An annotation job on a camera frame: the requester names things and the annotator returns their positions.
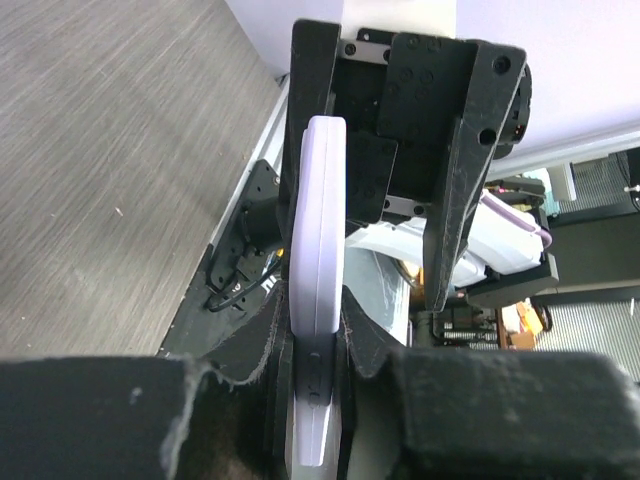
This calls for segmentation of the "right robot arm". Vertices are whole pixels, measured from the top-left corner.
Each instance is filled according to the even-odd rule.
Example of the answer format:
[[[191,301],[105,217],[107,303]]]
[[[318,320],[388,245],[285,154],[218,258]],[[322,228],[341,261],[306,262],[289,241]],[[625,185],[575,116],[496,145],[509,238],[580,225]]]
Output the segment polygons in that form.
[[[422,264],[430,312],[454,288],[502,308],[553,284],[546,226],[485,187],[531,93],[515,46],[296,21],[276,207],[291,305],[344,308],[345,242],[380,224],[398,234],[372,248]]]

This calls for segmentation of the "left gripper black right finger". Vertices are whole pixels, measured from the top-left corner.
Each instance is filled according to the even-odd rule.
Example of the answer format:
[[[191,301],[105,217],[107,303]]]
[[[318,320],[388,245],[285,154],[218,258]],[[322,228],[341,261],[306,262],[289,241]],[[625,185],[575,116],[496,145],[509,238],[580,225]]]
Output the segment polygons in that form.
[[[635,479],[639,389],[582,352],[406,347],[342,295],[342,479]]]

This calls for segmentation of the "lilac phone case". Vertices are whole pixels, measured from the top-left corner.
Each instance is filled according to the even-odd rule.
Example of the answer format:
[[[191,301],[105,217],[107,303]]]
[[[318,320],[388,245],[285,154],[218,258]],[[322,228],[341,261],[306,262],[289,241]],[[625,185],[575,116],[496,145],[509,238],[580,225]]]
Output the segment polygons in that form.
[[[346,123],[314,116],[303,132],[290,248],[297,462],[322,465],[332,404],[346,220]]]

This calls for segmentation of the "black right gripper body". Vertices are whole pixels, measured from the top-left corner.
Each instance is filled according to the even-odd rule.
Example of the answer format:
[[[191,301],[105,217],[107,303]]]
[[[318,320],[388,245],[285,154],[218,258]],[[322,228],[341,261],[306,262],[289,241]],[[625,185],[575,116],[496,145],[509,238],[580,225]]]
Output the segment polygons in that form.
[[[362,28],[339,47],[333,112],[347,125],[347,218],[376,223],[427,212],[446,159],[465,42]]]

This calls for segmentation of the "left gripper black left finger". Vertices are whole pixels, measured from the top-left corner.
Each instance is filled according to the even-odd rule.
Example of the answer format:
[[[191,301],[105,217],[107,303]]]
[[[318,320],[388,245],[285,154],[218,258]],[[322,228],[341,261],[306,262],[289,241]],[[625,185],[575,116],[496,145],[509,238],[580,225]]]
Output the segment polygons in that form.
[[[1,365],[5,479],[283,479],[285,414],[270,362],[286,334],[275,288],[202,359],[60,357]]]

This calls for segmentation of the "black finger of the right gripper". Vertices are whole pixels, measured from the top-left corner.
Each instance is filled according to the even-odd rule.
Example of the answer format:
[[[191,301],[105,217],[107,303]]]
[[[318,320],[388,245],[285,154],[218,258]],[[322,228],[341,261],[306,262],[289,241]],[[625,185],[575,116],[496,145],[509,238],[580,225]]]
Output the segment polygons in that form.
[[[299,192],[302,137],[314,116],[328,111],[334,63],[340,38],[335,23],[299,19],[291,39],[289,91],[283,143],[277,218],[285,253],[281,278],[289,278],[293,223]]]
[[[528,126],[526,52],[489,42],[463,45],[471,49],[470,73],[458,95],[423,233],[428,311],[445,306],[492,160],[508,155]]]

